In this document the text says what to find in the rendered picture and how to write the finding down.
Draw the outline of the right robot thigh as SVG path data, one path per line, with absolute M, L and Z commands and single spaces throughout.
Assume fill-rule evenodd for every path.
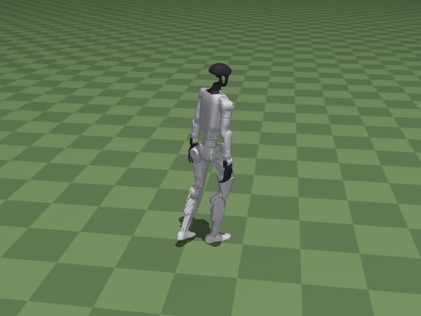
M 218 192 L 215 192 L 213 194 L 211 194 L 209 200 L 211 205 L 213 206 L 213 201 L 216 198 L 222 198 L 225 202 L 226 198 L 228 197 L 230 190 L 232 188 L 232 183 L 233 183 L 233 179 L 234 179 L 234 166 L 232 163 L 232 174 L 231 174 L 231 178 L 223 183 L 220 183 L 219 181 L 223 180 L 224 177 L 224 170 L 225 168 L 223 167 L 223 162 L 222 162 L 222 154 L 220 152 L 214 154 L 213 157 L 214 160 L 214 167 L 215 169 L 218 171 Z

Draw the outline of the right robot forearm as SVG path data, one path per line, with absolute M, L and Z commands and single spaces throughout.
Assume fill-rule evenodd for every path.
M 228 166 L 233 163 L 232 154 L 231 154 L 231 145 L 232 145 L 232 132 L 227 131 L 224 141 L 221 141 L 222 146 L 222 162 L 227 161 Z

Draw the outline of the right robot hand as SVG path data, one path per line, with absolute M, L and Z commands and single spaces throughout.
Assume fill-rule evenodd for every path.
M 223 161 L 223 167 L 225 168 L 224 170 L 224 177 L 223 180 L 219 181 L 220 183 L 226 182 L 231 178 L 231 174 L 232 174 L 232 164 L 228 166 L 227 161 Z

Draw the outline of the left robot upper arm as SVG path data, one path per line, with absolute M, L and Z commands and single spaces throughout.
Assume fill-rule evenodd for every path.
M 195 110 L 195 115 L 194 115 L 195 120 L 196 120 L 197 122 L 199 122 L 199 113 L 200 113 L 200 105 L 201 105 L 201 95 L 202 95 L 202 93 L 203 93 L 203 91 L 204 91 L 205 89 L 206 89 L 206 88 L 201 88 L 201 89 L 199 90 L 199 98 L 198 98 L 198 102 L 197 102 L 197 106 L 196 106 L 196 110 Z

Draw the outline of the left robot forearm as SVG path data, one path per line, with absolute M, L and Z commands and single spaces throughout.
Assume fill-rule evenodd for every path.
M 197 122 L 195 120 L 195 117 L 193 118 L 192 125 L 193 125 L 193 127 L 191 129 L 191 133 L 190 133 L 191 137 L 190 138 L 192 138 L 192 140 L 193 140 L 192 144 L 197 144 L 198 141 L 199 141 L 198 138 L 199 138 L 199 135 L 200 135 L 200 126 L 199 126 L 199 122 Z

